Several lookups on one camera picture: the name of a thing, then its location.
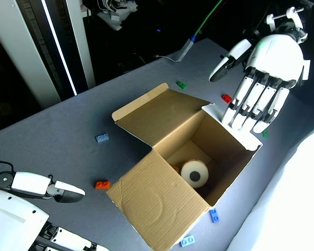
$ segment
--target box flap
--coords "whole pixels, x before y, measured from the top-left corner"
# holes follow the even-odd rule
[[[125,112],[121,112],[121,108],[113,113],[113,118],[119,118],[116,123],[120,127],[150,146],[155,146],[186,120],[200,112],[202,106],[209,104],[208,101],[173,90],[163,88],[160,90],[160,87],[152,90],[158,90],[156,93],[153,92],[153,95],[149,92],[148,97],[145,94],[135,100],[135,103],[124,106],[128,108]]]
[[[253,134],[250,132],[241,132],[234,130],[229,125],[221,123],[223,112],[215,104],[209,104],[203,106],[202,109],[207,112],[211,117],[219,122],[219,124],[224,127],[238,142],[240,142],[245,149],[249,151],[256,151],[259,146],[262,145],[262,142],[259,141]]]
[[[153,250],[168,250],[209,204],[154,150],[107,194]]]

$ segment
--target red lego brick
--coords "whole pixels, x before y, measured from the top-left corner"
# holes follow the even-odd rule
[[[227,103],[229,104],[231,101],[232,101],[232,97],[230,97],[228,94],[224,94],[222,96],[222,99]]]
[[[110,181],[97,181],[95,183],[95,189],[109,189]]]

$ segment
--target orange lego brick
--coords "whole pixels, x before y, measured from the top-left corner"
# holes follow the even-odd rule
[[[109,189],[110,181],[97,181],[95,183],[95,189]]]

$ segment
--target roll of tape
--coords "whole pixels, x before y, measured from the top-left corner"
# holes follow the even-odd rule
[[[209,172],[202,161],[191,160],[183,165],[181,176],[191,187],[198,188],[206,184]]]

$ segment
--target robotic hand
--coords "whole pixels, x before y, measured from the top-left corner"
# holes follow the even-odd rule
[[[236,130],[264,131],[278,116],[284,102],[298,81],[307,80],[310,60],[304,60],[300,43],[307,39],[298,12],[291,7],[285,15],[266,17],[273,34],[257,44],[243,39],[222,59],[209,76],[214,82],[249,56],[246,75],[222,117],[222,123]],[[278,28],[275,20],[287,17]]]
[[[63,251],[45,244],[37,237],[49,240],[73,251],[109,251],[62,227],[48,221],[49,215],[32,203],[20,198],[50,199],[71,203],[80,201],[85,192],[61,181],[52,181],[28,172],[11,171],[0,173],[0,251]]]

